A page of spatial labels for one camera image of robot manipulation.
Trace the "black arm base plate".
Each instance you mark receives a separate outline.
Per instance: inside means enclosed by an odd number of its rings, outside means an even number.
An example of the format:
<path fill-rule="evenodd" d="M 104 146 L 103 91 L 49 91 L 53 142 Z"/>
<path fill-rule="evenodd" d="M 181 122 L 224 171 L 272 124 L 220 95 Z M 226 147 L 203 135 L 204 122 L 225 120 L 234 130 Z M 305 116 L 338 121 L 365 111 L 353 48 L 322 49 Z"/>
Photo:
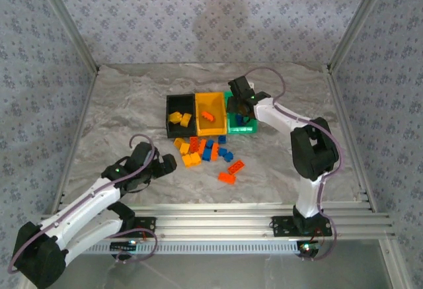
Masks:
<path fill-rule="evenodd" d="M 99 240 L 114 237 L 152 238 L 155 233 L 156 218 L 154 217 L 129 217 L 108 218 L 99 222 L 92 230 Z"/>
<path fill-rule="evenodd" d="M 274 237 L 311 237 L 314 235 L 332 236 L 332 228 L 328 219 L 320 214 L 315 218 L 301 219 L 294 216 L 273 216 L 269 226 Z"/>

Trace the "aluminium table edge rail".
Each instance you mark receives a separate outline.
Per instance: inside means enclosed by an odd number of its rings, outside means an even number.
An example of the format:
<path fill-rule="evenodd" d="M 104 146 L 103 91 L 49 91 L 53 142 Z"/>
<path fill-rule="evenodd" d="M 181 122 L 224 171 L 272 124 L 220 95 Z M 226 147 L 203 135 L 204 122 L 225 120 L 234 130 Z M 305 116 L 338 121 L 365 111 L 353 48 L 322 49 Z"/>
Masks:
<path fill-rule="evenodd" d="M 267 210 L 271 212 L 288 211 L 292 212 L 293 205 L 281 203 L 241 203 L 241 204 L 153 204 L 153 205 L 137 205 L 128 204 L 134 211 L 209 211 L 209 212 L 227 212 L 236 210 L 246 210 L 257 212 L 259 210 Z M 369 202 L 326 202 L 323 204 L 324 212 L 329 211 L 359 211 L 373 213 Z"/>

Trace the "small circuit board with LED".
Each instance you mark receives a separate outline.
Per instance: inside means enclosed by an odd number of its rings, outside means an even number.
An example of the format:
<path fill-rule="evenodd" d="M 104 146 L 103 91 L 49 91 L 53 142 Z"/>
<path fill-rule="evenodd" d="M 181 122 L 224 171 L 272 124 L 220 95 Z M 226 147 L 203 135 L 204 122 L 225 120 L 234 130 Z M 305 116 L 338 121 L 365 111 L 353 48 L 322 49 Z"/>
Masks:
<path fill-rule="evenodd" d="M 317 241 L 298 241 L 297 248 L 299 250 L 298 257 L 314 259 L 319 252 L 320 244 Z"/>
<path fill-rule="evenodd" d="M 109 246 L 111 251 L 135 251 L 137 243 L 135 241 L 117 241 L 112 242 Z"/>

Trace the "yellow plastic bin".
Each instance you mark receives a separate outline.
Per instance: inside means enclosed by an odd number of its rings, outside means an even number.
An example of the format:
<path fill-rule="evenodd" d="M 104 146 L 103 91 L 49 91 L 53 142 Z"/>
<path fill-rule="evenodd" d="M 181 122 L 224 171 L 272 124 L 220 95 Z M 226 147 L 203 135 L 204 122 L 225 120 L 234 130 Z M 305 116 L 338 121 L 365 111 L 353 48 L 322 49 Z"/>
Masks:
<path fill-rule="evenodd" d="M 197 136 L 220 136 L 227 133 L 227 113 L 223 92 L 196 93 L 196 126 Z M 215 122 L 209 122 L 201 116 L 207 111 L 215 116 Z"/>

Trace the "green plastic bin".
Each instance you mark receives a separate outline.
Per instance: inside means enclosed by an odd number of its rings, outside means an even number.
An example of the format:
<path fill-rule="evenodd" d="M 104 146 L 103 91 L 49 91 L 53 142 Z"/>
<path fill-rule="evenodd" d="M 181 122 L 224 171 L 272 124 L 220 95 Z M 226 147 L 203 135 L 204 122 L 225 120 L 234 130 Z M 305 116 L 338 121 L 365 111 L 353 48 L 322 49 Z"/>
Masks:
<path fill-rule="evenodd" d="M 252 120 L 250 126 L 238 126 L 235 121 L 236 114 L 227 113 L 227 133 L 235 134 L 255 134 L 258 131 L 258 121 Z"/>

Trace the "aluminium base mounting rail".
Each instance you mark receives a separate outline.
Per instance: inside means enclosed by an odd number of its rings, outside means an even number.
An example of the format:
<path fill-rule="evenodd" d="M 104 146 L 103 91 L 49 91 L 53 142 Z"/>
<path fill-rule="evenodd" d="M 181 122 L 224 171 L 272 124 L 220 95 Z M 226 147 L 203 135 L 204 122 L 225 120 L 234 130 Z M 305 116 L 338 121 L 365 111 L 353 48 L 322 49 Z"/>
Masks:
<path fill-rule="evenodd" d="M 155 233 L 163 240 L 264 240 L 274 237 L 269 211 L 230 213 L 137 211 L 156 218 Z M 345 211 L 330 215 L 339 240 L 392 239 L 396 236 L 386 214 Z"/>

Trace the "aluminium corner post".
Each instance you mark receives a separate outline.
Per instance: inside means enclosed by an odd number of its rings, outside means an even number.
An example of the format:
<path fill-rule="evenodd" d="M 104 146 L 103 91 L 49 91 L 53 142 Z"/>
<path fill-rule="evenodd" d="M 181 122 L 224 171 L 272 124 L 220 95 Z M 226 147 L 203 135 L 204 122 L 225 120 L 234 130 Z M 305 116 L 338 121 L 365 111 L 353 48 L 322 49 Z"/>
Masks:
<path fill-rule="evenodd" d="M 330 61 L 327 63 L 327 69 L 329 73 L 334 73 L 340 67 L 340 64 L 352 47 L 354 40 L 360 33 L 360 30 L 362 29 L 366 19 L 368 18 L 370 12 L 373 10 L 377 1 L 378 0 L 360 0 L 360 3 L 354 12 L 351 21 L 349 22 L 344 35 L 335 48 Z"/>
<path fill-rule="evenodd" d="M 85 43 L 83 37 L 78 31 L 75 21 L 72 19 L 69 11 L 67 10 L 62 0 L 47 0 L 54 10 L 55 15 L 59 19 L 63 29 L 68 35 L 70 41 L 75 47 L 81 61 L 85 64 L 87 69 L 92 73 L 98 71 L 96 62 L 94 61 L 91 52 Z"/>

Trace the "black plastic bin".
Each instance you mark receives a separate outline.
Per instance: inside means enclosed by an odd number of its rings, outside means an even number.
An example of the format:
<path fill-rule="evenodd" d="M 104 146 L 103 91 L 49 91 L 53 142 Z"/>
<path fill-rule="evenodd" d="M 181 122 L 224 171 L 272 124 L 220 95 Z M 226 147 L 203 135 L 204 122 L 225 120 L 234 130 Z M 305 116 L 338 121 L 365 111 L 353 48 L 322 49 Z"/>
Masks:
<path fill-rule="evenodd" d="M 169 114 L 174 112 L 189 113 L 192 115 L 191 121 L 187 128 L 182 127 L 179 124 L 172 124 L 168 121 Z M 166 102 L 166 129 L 167 137 L 173 138 L 184 138 L 192 137 L 197 135 L 196 126 L 196 108 L 195 108 L 195 96 L 194 94 L 185 95 L 167 95 Z"/>

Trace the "aluminium side rail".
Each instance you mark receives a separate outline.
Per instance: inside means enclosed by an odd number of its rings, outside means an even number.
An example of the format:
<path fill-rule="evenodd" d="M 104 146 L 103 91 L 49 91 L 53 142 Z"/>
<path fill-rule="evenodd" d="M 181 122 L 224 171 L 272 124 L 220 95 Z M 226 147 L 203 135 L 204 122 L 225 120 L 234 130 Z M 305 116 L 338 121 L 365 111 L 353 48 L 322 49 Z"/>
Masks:
<path fill-rule="evenodd" d="M 334 105 L 336 107 L 336 113 L 342 128 L 342 133 L 346 142 L 347 153 L 352 162 L 352 167 L 358 184 L 360 186 L 360 195 L 362 200 L 366 200 L 369 203 L 369 209 L 372 212 L 378 212 L 377 203 L 367 177 L 364 163 L 362 161 L 359 147 L 356 143 L 356 137 L 354 135 L 353 127 L 351 125 L 346 106 L 344 104 L 342 93 L 340 87 L 338 86 L 337 80 L 334 75 L 328 71 L 328 86 L 331 92 L 331 95 L 334 100 Z"/>
<path fill-rule="evenodd" d="M 64 189 L 65 189 L 67 182 L 68 182 L 68 176 L 69 176 L 70 168 L 71 168 L 73 159 L 75 157 L 75 153 L 77 151 L 79 139 L 80 139 L 82 131 L 83 131 L 85 118 L 86 118 L 86 115 L 87 115 L 87 111 L 89 109 L 89 104 L 90 104 L 90 101 L 91 101 L 93 89 L 95 87 L 98 72 L 99 72 L 99 67 L 97 67 L 95 72 L 93 73 L 93 78 L 91 79 L 89 89 L 87 91 L 87 96 L 86 96 L 86 99 L 85 99 L 85 102 L 84 102 L 84 105 L 83 105 L 83 108 L 82 108 L 82 111 L 81 111 L 81 115 L 80 115 L 80 118 L 79 118 L 79 122 L 78 122 L 78 125 L 76 127 L 76 133 L 73 137 L 73 141 L 72 141 L 71 146 L 70 146 L 69 154 L 68 154 L 66 162 L 64 164 L 63 171 L 62 171 L 62 174 L 61 174 L 61 177 L 60 177 L 60 180 L 59 180 L 59 184 L 58 184 L 58 187 L 56 189 L 54 201 L 52 202 L 52 205 L 49 207 L 49 210 L 48 210 L 49 214 L 55 214 L 59 209 L 60 202 L 61 202 L 61 199 L 62 199 L 62 196 L 63 196 L 63 192 L 64 192 Z"/>

